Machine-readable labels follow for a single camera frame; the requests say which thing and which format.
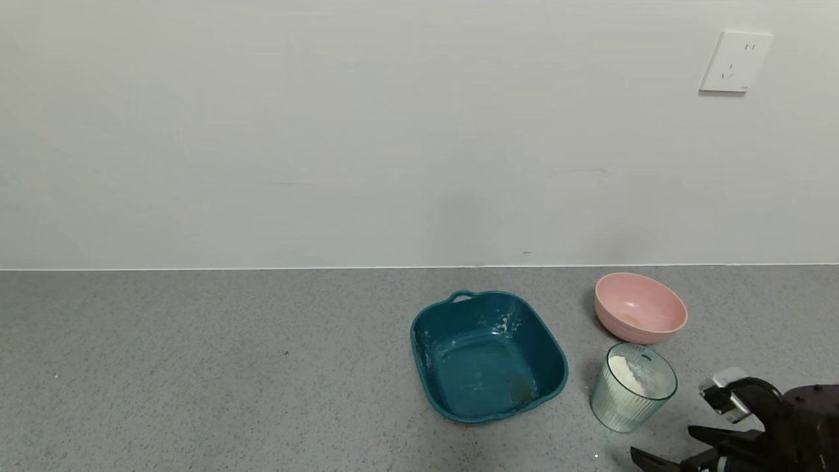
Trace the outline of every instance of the ribbed cup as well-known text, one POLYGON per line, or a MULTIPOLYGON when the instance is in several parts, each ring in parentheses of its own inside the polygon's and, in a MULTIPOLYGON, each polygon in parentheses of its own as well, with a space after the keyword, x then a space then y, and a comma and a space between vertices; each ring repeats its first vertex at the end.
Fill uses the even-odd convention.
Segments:
MULTIPOLYGON (((622 363, 620 359, 612 362, 622 363)), ((591 394, 591 411, 603 426, 630 433, 650 419, 676 393, 678 385, 676 373, 659 353, 638 344, 616 344, 606 354, 591 394), (609 360, 618 356, 625 359, 643 392, 630 390, 637 386, 631 381, 624 385, 612 372, 609 360)))

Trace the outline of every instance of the cup rim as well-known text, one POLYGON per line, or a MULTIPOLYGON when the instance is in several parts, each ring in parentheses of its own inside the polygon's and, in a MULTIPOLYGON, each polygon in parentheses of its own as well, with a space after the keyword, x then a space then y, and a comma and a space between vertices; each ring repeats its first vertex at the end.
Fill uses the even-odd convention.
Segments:
POLYGON ((677 390, 679 390, 679 376, 678 376, 678 375, 676 375, 676 371, 675 371, 675 369, 673 369, 673 365, 671 365, 671 364, 670 364, 670 362, 669 362, 669 361, 668 361, 668 360, 667 360, 667 359, 666 359, 663 355, 659 354, 659 351, 657 351, 657 350, 655 350, 655 349, 653 349, 653 348, 650 348, 649 346, 644 346, 644 345, 642 345, 642 344, 636 344, 636 343, 617 343, 617 344, 615 344, 614 346, 612 346, 611 348, 609 348, 609 350, 606 352, 606 367, 607 367, 607 369, 609 369, 609 374, 611 374, 611 375, 612 375, 612 378, 613 378, 614 380, 616 380, 616 381, 618 382, 618 384, 619 384, 621 387, 623 387, 624 389, 626 389, 626 391, 628 391, 629 393, 631 393, 631 394, 633 394, 633 395, 635 395, 635 396, 639 396, 639 397, 641 397, 641 398, 644 398, 644 399, 646 399, 646 400, 651 400, 651 401, 666 401, 666 400, 669 400, 671 397, 673 397, 673 395, 675 395, 675 394, 676 394, 676 391, 677 391, 677 390), (615 373, 614 373, 614 372, 612 372, 612 366, 611 366, 611 365, 609 365, 609 357, 610 357, 610 354, 612 353, 612 351, 613 351, 616 347, 618 347, 618 346, 623 346, 624 344, 628 344, 628 345, 631 345, 631 346, 638 346, 638 347, 640 347, 640 348, 643 348, 645 351, 652 351, 653 353, 655 353, 655 355, 659 356, 659 357, 661 358, 661 360, 663 360, 663 361, 664 361, 664 363, 665 363, 665 364, 667 364, 667 367, 668 367, 668 368, 670 368, 670 372, 672 372, 672 373, 673 373, 673 379, 675 380, 675 383, 674 383, 674 385, 673 385, 673 391, 671 391, 669 395, 667 395, 667 396, 662 396, 661 398, 653 398, 652 396, 641 395, 641 394, 639 394, 638 392, 633 391, 632 389, 630 389, 629 387, 627 387, 626 385, 624 385, 624 384, 623 384, 623 382, 621 382, 620 378, 619 378, 617 375, 615 375, 615 373))

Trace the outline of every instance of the wall outlet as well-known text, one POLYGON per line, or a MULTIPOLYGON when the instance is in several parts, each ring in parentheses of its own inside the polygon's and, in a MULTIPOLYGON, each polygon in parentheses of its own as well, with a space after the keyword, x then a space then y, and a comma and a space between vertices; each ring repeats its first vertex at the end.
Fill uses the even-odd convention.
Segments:
POLYGON ((732 33, 720 35, 700 90, 748 92, 769 53, 771 34, 732 33))

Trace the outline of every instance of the white powder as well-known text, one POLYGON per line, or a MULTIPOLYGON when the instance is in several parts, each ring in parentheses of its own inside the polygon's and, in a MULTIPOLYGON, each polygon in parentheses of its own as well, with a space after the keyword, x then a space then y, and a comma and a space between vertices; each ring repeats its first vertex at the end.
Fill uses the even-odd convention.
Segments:
POLYGON ((609 358, 609 368, 612 370, 612 373, 615 374, 615 377, 618 378, 623 386, 627 387, 633 393, 637 393, 638 395, 645 396, 646 392, 644 392, 644 386, 641 385, 641 382, 635 378, 635 375, 629 369, 629 364, 627 364, 627 359, 621 355, 612 356, 609 358))

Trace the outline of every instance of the speckled countertop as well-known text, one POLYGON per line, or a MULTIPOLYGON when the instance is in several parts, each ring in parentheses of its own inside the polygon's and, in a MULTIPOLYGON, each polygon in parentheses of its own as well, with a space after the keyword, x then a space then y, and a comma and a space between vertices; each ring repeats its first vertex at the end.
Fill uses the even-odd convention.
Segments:
POLYGON ((0 273, 0 470, 635 470, 630 445, 682 459, 688 424, 726 427, 695 389, 717 370, 837 381, 839 267, 638 268, 690 309, 656 346, 680 390, 612 433, 588 407, 610 271, 0 273), (458 289, 531 303, 568 356, 559 396, 476 427, 431 408, 409 326, 458 289))

